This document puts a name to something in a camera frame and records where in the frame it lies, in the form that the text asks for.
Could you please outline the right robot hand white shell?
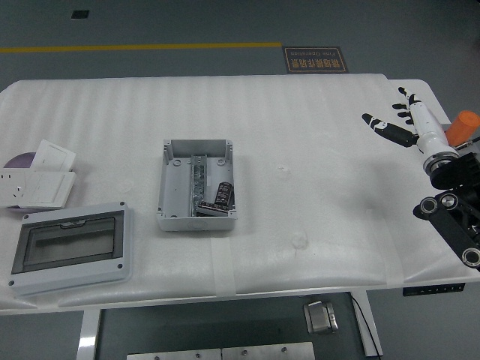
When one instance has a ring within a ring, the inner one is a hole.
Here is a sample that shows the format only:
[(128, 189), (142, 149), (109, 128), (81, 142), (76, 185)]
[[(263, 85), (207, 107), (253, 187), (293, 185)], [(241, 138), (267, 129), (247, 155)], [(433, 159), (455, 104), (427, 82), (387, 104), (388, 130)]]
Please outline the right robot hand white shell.
[(458, 152), (449, 145), (441, 124), (425, 103), (415, 93), (404, 87), (399, 87), (398, 91), (406, 98), (407, 103), (397, 103), (396, 108), (400, 105), (400, 110), (406, 110), (406, 117), (409, 124), (414, 127), (415, 133), (396, 124), (374, 118), (368, 113), (362, 115), (364, 122), (384, 139), (406, 148), (417, 146), (426, 159), (458, 158)]

